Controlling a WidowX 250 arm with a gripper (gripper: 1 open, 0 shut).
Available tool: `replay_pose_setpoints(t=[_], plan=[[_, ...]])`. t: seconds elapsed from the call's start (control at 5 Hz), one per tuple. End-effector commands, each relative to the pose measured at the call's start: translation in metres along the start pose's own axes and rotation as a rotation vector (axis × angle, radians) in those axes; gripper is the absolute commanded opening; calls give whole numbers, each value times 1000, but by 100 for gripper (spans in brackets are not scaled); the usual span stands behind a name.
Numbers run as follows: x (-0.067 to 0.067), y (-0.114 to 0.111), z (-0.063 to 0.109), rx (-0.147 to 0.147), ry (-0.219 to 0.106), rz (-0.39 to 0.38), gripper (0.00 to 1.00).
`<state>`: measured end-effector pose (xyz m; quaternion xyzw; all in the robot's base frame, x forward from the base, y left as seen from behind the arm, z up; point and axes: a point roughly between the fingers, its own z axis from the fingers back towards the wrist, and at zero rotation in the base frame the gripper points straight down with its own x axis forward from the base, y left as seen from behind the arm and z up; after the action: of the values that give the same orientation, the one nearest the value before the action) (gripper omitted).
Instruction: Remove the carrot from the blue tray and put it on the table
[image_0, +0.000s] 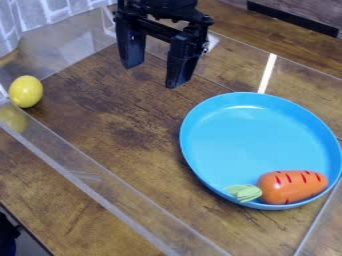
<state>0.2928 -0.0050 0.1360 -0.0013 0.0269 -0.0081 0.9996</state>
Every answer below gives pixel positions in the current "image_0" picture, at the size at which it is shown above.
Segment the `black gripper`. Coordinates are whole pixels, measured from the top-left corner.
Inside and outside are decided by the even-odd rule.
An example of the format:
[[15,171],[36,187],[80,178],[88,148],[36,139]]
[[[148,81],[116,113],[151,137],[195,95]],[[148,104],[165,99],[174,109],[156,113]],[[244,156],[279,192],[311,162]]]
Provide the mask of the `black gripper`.
[[[170,39],[165,87],[174,89],[191,80],[199,58],[207,50],[207,30],[212,18],[196,10],[198,0],[117,0],[116,39],[123,66],[129,69],[144,62],[145,33]],[[147,19],[186,21],[187,32],[172,36],[171,28]]]

